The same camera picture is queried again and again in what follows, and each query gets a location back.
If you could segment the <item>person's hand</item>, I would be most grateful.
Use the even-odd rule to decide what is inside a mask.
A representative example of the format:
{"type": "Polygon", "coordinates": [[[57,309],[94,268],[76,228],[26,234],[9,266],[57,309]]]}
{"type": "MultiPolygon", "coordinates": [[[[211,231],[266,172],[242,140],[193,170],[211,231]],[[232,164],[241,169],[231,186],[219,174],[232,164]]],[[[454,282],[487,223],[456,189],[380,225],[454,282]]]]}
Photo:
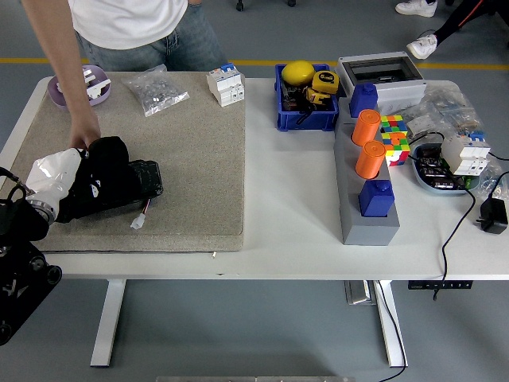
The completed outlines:
{"type": "Polygon", "coordinates": [[[100,137],[101,130],[99,127],[99,120],[95,113],[72,116],[69,138],[70,147],[87,149],[100,137]]]}

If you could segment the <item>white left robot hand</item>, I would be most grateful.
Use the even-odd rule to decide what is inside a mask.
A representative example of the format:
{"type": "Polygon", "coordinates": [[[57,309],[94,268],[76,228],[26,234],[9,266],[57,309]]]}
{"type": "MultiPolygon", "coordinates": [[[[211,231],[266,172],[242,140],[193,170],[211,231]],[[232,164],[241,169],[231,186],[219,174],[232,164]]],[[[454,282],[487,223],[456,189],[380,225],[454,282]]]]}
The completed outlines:
{"type": "Polygon", "coordinates": [[[56,221],[60,201],[68,196],[80,164],[86,157],[86,150],[71,148],[33,163],[26,181],[31,194],[26,200],[49,224],[56,221]]]}

